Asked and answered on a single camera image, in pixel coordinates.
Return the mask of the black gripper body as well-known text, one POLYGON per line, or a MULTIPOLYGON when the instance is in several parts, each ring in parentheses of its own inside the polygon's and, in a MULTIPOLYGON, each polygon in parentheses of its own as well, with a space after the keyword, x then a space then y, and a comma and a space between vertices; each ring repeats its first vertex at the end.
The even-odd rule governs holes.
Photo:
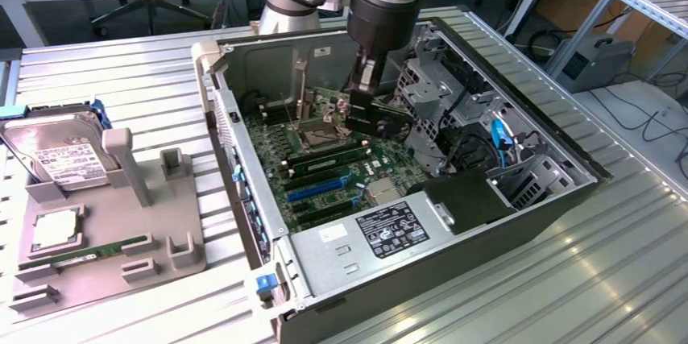
POLYGON ((350 0, 346 32, 366 54, 386 54, 406 45, 418 10, 420 0, 405 3, 350 0))

